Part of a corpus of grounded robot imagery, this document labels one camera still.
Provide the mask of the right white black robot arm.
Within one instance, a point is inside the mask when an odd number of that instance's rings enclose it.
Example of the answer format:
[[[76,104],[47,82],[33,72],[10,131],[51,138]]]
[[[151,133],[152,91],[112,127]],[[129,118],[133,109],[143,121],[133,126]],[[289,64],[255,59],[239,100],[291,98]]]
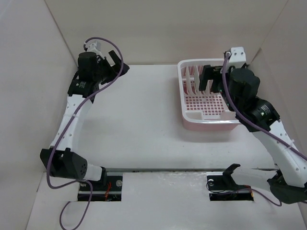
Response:
[[[245,66],[223,68],[205,65],[199,78],[200,90],[204,90],[212,80],[210,91],[222,95],[228,109],[235,112],[236,119],[261,142],[276,166],[273,170],[245,169],[233,163],[222,173],[207,177],[210,195],[227,200],[261,188],[278,199],[278,206],[306,203],[307,158],[288,137],[273,105],[257,96],[259,77]]]

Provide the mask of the pink white dish rack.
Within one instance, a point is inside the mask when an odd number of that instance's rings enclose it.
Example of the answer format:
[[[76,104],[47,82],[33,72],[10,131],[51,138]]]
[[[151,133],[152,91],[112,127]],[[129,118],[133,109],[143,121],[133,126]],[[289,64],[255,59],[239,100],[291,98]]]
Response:
[[[211,93],[212,80],[209,80],[205,91],[195,94],[194,66],[198,66],[199,75],[204,65],[221,66],[222,58],[188,59],[182,60],[177,65],[181,114],[183,126],[192,131],[228,131],[232,130],[240,122],[235,118],[236,114],[228,110],[228,107],[220,93]],[[190,74],[192,94],[187,94],[186,72]]]

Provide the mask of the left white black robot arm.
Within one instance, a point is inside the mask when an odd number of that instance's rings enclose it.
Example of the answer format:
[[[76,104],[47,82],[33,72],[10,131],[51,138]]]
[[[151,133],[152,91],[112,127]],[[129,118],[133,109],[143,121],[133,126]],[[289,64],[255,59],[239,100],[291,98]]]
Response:
[[[95,166],[77,154],[79,137],[86,115],[92,107],[100,85],[108,86],[126,74],[129,66],[122,62],[121,55],[109,52],[114,64],[97,51],[86,51],[78,56],[78,70],[68,89],[66,109],[57,135],[48,149],[42,149],[40,159],[49,176],[88,180],[96,190],[107,186],[106,169]]]

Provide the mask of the plate with green red rim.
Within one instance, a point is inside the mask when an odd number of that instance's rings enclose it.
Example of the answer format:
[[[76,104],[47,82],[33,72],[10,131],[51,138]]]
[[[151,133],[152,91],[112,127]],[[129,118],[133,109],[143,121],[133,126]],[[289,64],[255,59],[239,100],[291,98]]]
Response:
[[[199,84],[200,84],[200,79],[199,79],[199,70],[198,66],[194,66],[194,83],[195,83],[195,94],[199,94]]]

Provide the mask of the plate with cloud outline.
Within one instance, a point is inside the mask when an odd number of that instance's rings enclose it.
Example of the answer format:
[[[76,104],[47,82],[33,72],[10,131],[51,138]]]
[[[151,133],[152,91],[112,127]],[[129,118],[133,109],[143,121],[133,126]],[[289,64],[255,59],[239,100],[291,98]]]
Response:
[[[191,95],[192,94],[192,87],[191,87],[191,81],[190,81],[190,74],[189,72],[186,72],[186,88],[187,88],[187,94]]]

